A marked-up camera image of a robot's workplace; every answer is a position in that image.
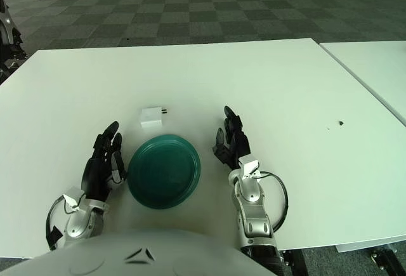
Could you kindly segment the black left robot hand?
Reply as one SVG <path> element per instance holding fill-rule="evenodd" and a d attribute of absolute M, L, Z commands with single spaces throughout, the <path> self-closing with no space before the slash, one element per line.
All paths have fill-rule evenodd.
<path fill-rule="evenodd" d="M 122 135 L 118 129 L 119 123 L 114 121 L 96 137 L 81 181 L 81 189 L 89 199 L 105 202 L 109 193 L 127 178 L 121 152 Z"/>

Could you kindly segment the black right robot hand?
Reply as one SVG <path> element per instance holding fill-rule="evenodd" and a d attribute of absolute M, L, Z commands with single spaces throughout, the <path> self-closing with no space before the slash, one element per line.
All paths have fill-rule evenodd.
<path fill-rule="evenodd" d="M 216 132 L 213 153 L 220 162 L 235 170 L 240 168 L 239 159 L 249 155 L 251 149 L 240 117 L 227 105 L 224 113 L 224 128 L 218 128 Z"/>

